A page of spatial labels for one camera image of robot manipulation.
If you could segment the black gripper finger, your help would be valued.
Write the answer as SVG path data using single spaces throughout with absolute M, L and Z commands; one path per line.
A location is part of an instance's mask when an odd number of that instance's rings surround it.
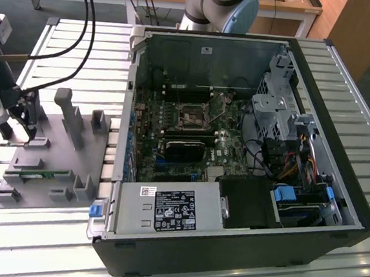
M 13 129 L 7 122 L 4 122 L 0 124 L 0 133 L 3 139 L 10 140 L 13 136 Z
M 20 103 L 21 106 L 21 120 L 19 121 L 24 128 L 29 140 L 33 140 L 37 133 L 37 123 L 41 116 L 41 104 L 38 91 L 30 91 L 23 96 Z

